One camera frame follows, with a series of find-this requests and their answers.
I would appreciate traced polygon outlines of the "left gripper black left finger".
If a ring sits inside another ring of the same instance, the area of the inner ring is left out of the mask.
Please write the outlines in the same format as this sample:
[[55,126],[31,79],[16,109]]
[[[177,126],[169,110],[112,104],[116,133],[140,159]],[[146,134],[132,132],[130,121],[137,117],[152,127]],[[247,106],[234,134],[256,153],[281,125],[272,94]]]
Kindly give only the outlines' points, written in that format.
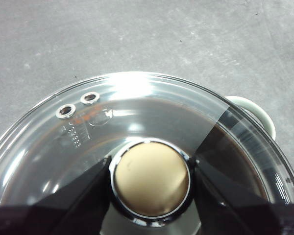
[[111,156],[33,205],[0,206],[0,235],[98,235],[110,206]]

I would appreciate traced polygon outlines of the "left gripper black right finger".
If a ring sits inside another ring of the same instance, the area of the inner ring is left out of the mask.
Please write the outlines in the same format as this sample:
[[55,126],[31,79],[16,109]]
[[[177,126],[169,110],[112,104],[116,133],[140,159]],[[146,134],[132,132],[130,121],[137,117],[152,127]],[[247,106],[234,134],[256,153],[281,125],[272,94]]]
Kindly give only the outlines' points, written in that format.
[[294,204],[268,202],[200,158],[193,184],[205,235],[294,235]]

